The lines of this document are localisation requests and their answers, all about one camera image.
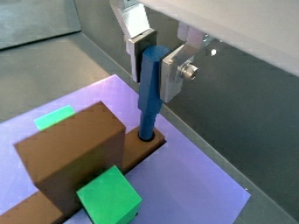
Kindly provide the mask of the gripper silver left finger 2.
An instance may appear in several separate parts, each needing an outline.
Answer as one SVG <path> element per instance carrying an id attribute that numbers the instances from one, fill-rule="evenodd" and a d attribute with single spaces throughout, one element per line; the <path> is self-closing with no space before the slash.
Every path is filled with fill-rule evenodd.
<path id="1" fill-rule="evenodd" d="M 140 81 L 142 51 L 156 44 L 156 30 L 149 27 L 145 7 L 136 0 L 109 0 L 130 57 L 132 79 Z"/>

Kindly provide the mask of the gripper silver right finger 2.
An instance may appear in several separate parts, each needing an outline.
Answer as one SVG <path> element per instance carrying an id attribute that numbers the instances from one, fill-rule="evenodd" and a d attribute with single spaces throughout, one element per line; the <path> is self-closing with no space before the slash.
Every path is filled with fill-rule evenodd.
<path id="1" fill-rule="evenodd" d="M 204 31 L 178 23 L 177 38 L 182 44 L 161 60 L 160 98 L 168 102 L 181 91 L 182 81 L 192 81 L 198 68 L 192 64 L 196 54 L 202 50 L 213 37 Z"/>

